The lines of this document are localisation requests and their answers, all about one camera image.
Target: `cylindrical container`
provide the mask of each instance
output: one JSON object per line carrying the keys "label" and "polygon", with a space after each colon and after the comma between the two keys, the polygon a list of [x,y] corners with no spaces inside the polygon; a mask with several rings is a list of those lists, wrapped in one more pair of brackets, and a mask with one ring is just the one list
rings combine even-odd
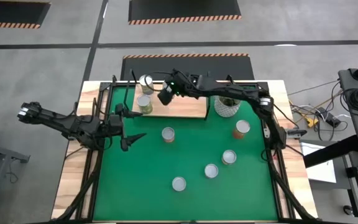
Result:
{"label": "cylindrical container", "polygon": [[215,178],[218,172],[219,169],[215,164],[208,164],[204,169],[205,176],[209,179]]}
{"label": "cylindrical container", "polygon": [[218,115],[229,118],[234,116],[239,110],[241,101],[223,96],[215,96],[214,108]]}
{"label": "cylindrical container", "polygon": [[173,128],[164,128],[161,134],[162,138],[164,138],[164,141],[167,143],[171,143],[173,142],[173,140],[175,140],[175,131],[173,130]]}
{"label": "cylindrical container", "polygon": [[242,139],[248,132],[251,126],[248,121],[240,120],[236,124],[236,128],[234,128],[233,136],[235,139]]}
{"label": "cylindrical container", "polygon": [[186,180],[183,177],[176,177],[172,181],[172,187],[177,192],[181,192],[186,189]]}
{"label": "cylindrical container", "polygon": [[237,155],[233,150],[226,150],[222,155],[222,162],[225,165],[233,164],[237,159]]}
{"label": "cylindrical container", "polygon": [[137,105],[143,114],[149,114],[153,111],[152,99],[147,95],[140,95],[137,97]]}
{"label": "cylindrical container", "polygon": [[150,75],[142,75],[139,79],[139,83],[142,87],[142,91],[144,94],[147,94],[147,95],[153,94],[153,92],[154,92],[153,91],[153,88],[154,88],[153,78]]}

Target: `wooden table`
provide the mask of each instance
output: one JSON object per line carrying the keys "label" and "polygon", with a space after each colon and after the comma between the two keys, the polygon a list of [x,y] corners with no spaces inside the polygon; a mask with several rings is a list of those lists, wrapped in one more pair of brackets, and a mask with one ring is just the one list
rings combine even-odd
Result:
{"label": "wooden table", "polygon": [[[268,82],[269,92],[270,95],[274,98],[275,104],[286,114],[287,117],[292,119],[291,108],[283,80],[259,80],[253,82]],[[84,82],[78,103],[78,115],[91,114],[92,101],[93,98],[98,97],[100,83],[100,81]],[[105,105],[106,97],[103,97],[102,111],[104,111]],[[279,111],[276,111],[275,115],[280,126],[283,128],[293,128],[293,124],[289,122]],[[287,144],[300,151],[299,141],[288,139]],[[78,148],[80,148],[78,142],[70,141],[67,148],[67,154],[75,151]],[[70,156],[65,161],[51,218],[59,217],[66,210],[67,206],[71,204],[77,193],[80,191],[81,180],[83,178],[83,171],[85,167],[86,153],[87,150],[82,149],[76,154]],[[283,158],[291,191],[302,204],[302,206],[304,206],[304,208],[312,216],[317,217],[317,211],[314,204],[313,195],[311,193],[303,158],[299,154],[293,152],[291,149],[283,150]],[[84,215],[86,214],[85,211],[88,211],[90,192],[91,191],[89,190],[85,197],[85,203],[83,207]],[[280,200],[283,208],[283,216],[288,217],[288,211],[286,210],[286,200],[283,192],[280,192]]]}

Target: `white paper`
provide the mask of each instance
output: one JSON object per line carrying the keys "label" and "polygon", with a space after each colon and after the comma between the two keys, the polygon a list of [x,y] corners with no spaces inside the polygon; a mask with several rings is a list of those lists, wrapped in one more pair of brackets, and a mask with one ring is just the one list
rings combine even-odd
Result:
{"label": "white paper", "polygon": [[[325,146],[318,146],[301,142],[301,150],[303,155],[310,154],[323,148],[325,148]],[[306,172],[308,173],[308,177],[311,180],[336,183],[334,162],[332,160],[315,165],[313,167],[309,167],[306,169]]]}

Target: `yellow-black striped tape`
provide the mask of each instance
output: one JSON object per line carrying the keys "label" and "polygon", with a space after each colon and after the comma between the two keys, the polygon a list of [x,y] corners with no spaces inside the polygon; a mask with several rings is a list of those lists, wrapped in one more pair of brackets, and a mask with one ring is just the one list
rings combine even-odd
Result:
{"label": "yellow-black striped tape", "polygon": [[248,54],[165,54],[165,55],[126,55],[126,58],[162,58],[162,57],[248,57]]}
{"label": "yellow-black striped tape", "polygon": [[0,22],[0,28],[39,29],[39,24]]}
{"label": "yellow-black striped tape", "polygon": [[192,16],[192,17],[178,17],[178,18],[164,18],[164,19],[141,19],[129,21],[129,25],[146,25],[146,24],[163,24],[172,22],[202,22],[202,21],[221,21],[221,20],[236,20],[241,19],[239,15],[226,16]]}

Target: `power strip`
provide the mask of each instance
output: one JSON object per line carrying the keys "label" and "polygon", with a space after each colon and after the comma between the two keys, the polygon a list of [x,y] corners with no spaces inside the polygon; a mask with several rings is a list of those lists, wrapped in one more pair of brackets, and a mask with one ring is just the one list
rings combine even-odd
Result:
{"label": "power strip", "polygon": [[337,118],[335,118],[333,114],[331,114],[330,112],[326,112],[325,108],[319,107],[316,110],[318,110],[320,112],[320,113],[316,112],[316,116],[319,116],[320,118],[325,119],[326,122],[329,125],[331,125],[333,128],[338,127],[338,125],[341,123],[341,121],[338,120]]}

